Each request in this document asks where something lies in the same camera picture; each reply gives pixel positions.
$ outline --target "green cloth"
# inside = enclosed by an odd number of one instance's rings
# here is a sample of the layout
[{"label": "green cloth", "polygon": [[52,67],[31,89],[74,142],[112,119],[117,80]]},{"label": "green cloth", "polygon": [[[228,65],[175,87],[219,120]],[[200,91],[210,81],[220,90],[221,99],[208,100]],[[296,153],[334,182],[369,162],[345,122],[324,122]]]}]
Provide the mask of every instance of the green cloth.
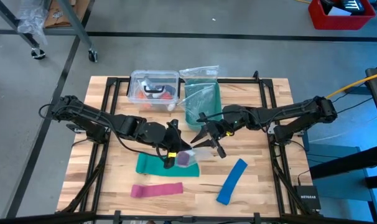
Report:
[{"label": "green cloth", "polygon": [[194,164],[187,168],[174,165],[170,169],[164,168],[164,163],[154,156],[148,156],[143,153],[139,154],[137,159],[136,172],[139,174],[152,174],[164,177],[199,177],[200,168],[198,164]]}]

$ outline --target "wooden table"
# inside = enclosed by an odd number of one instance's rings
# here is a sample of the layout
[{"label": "wooden table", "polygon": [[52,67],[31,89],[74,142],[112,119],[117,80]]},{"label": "wooden table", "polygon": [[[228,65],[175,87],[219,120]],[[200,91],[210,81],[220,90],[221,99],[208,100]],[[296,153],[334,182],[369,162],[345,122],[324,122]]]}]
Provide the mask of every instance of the wooden table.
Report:
[{"label": "wooden table", "polygon": [[[106,80],[107,77],[91,78],[85,98],[86,104],[95,108],[101,107]],[[277,105],[283,106],[293,103],[288,79],[274,78],[272,80]],[[173,113],[139,111],[135,105],[128,101],[127,88],[128,83],[123,82],[119,89],[115,114],[142,116],[147,118],[148,121],[157,121],[165,126],[166,122],[177,118],[180,121],[179,129],[182,130],[182,139],[190,142],[196,135],[185,124],[183,109],[177,108]],[[107,111],[109,111],[111,105],[112,92],[111,89]],[[221,83],[220,93],[223,106],[240,104],[261,107],[259,86],[254,83]],[[183,86],[180,95],[184,96]],[[266,97],[268,98],[268,105],[270,105],[269,95],[266,94]],[[77,134],[75,141],[85,138],[84,134]],[[293,140],[302,143],[301,138],[294,137]],[[154,149],[142,144],[132,141],[124,142],[133,149],[155,153]],[[136,173],[137,154],[126,150],[112,135],[98,214],[113,215],[115,210],[120,210],[123,215],[252,217],[254,212],[259,212],[261,217],[278,217],[276,191],[266,134],[262,131],[249,131],[243,128],[237,131],[235,136],[222,139],[220,144],[225,148],[227,157],[221,159],[215,156],[213,159],[200,162],[200,177],[159,177]],[[65,208],[83,186],[91,148],[91,142],[83,142],[72,149],[57,210]],[[297,144],[287,145],[286,154],[291,179],[295,184],[298,174],[307,171],[309,165],[304,150]],[[234,189],[230,204],[222,205],[216,201],[216,197],[227,175],[239,158],[246,161],[248,167]],[[300,180],[303,185],[312,184],[309,172],[301,175]],[[183,194],[150,198],[130,197],[133,184],[154,185],[176,182],[183,182]],[[289,213],[287,191],[282,183],[281,186],[284,206],[286,212]],[[91,208],[92,198],[93,187],[88,199],[87,210]]]}]

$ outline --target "red bin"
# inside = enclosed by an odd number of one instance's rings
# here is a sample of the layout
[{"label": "red bin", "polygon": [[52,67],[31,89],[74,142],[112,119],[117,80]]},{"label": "red bin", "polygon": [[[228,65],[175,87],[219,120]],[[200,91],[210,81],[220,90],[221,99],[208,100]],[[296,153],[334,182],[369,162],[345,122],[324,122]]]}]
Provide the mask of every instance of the red bin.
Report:
[{"label": "red bin", "polygon": [[328,16],[324,13],[320,0],[312,0],[309,13],[314,28],[322,30],[358,30],[371,18],[375,17],[375,11],[368,0],[360,0],[365,8],[362,16]]}]

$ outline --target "gray floor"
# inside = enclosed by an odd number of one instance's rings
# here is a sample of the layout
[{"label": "gray floor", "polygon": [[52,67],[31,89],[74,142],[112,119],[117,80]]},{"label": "gray floor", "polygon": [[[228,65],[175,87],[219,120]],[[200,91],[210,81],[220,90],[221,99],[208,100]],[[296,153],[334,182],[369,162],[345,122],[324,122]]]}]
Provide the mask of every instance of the gray floor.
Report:
[{"label": "gray floor", "polygon": [[[15,1],[4,2],[12,11],[18,10]],[[6,28],[0,19],[0,29]],[[307,5],[293,0],[108,0],[107,4],[95,2],[87,30],[377,37],[377,18],[359,31],[322,31],[312,27]],[[0,217],[37,134],[41,122],[37,109],[50,101],[73,41],[73,37],[47,39],[49,45],[44,50],[48,58],[38,62],[29,57],[28,45],[18,36],[0,35]],[[62,95],[83,99],[92,75],[220,65],[225,77],[250,77],[259,70],[261,77],[288,78],[294,101],[302,101],[327,95],[363,78],[365,69],[377,67],[376,43],[132,37],[92,40],[99,50],[99,62],[89,62],[87,48],[80,44]],[[364,99],[366,96],[348,96],[336,107],[340,110]],[[368,149],[377,145],[376,116],[375,106],[368,102],[343,113],[333,124],[314,126],[309,131],[310,141]],[[19,215],[55,210],[73,137],[65,123],[52,123]],[[376,175],[377,169],[369,172]],[[363,202],[323,198],[322,204],[328,217],[370,219]]]}]

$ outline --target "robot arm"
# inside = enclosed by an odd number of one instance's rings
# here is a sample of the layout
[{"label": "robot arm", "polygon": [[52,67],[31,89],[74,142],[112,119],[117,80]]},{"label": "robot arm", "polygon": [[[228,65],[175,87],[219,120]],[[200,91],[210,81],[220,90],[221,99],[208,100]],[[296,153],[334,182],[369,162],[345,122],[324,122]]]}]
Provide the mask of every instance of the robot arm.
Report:
[{"label": "robot arm", "polygon": [[[51,112],[52,119],[72,121],[86,131],[89,140],[98,144],[104,144],[107,141],[110,129],[123,146],[125,145],[120,138],[152,146],[157,150],[157,155],[152,156],[160,157],[164,161],[166,169],[174,165],[176,153],[191,149],[186,142],[181,140],[181,131],[178,129],[179,122],[176,119],[167,123],[168,128],[165,128],[162,124],[147,122],[142,117],[112,115],[100,111],[85,105],[75,96],[61,97]],[[167,151],[166,158],[161,156],[159,149]]]},{"label": "robot arm", "polygon": [[226,136],[233,136],[235,131],[243,127],[249,130],[262,129],[266,132],[272,122],[297,118],[287,125],[277,125],[272,129],[274,141],[286,144],[296,132],[309,129],[316,123],[331,123],[337,118],[337,112],[330,100],[316,96],[301,103],[271,109],[228,105],[223,108],[224,119],[212,121],[209,120],[211,117],[212,115],[205,116],[204,113],[200,113],[200,119],[197,121],[205,124],[191,143],[197,142],[209,134],[211,139],[195,145],[194,148],[216,147],[219,156],[224,158],[226,157],[225,150],[218,141]]}]

